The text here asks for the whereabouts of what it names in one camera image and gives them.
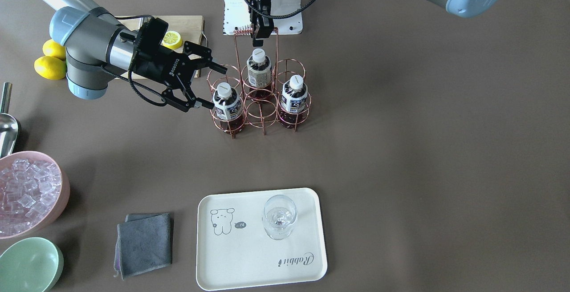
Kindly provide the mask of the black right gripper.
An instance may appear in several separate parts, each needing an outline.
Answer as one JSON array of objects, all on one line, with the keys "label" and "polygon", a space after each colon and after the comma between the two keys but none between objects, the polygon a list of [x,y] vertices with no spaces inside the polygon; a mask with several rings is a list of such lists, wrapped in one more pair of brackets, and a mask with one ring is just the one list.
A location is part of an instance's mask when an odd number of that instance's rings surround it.
[{"label": "black right gripper", "polygon": [[161,97],[167,105],[183,112],[215,107],[211,101],[196,97],[191,89],[195,71],[205,67],[221,74],[228,70],[212,61],[211,49],[189,41],[184,42],[182,53],[160,46],[150,61],[134,57],[134,73],[165,85]]}]

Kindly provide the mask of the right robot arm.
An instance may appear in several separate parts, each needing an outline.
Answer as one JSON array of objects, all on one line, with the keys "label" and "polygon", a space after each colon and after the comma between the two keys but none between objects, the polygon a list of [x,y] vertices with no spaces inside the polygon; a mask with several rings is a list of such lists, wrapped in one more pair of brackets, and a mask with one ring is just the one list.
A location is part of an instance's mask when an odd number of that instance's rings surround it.
[{"label": "right robot arm", "polygon": [[148,16],[138,30],[129,30],[93,0],[43,0],[55,10],[49,36],[65,47],[66,78],[76,97],[93,100],[106,93],[108,83],[122,79],[147,103],[170,105],[187,112],[214,108],[191,89],[194,73],[203,68],[226,73],[211,50],[184,42],[177,52],[162,45],[168,23]]}]

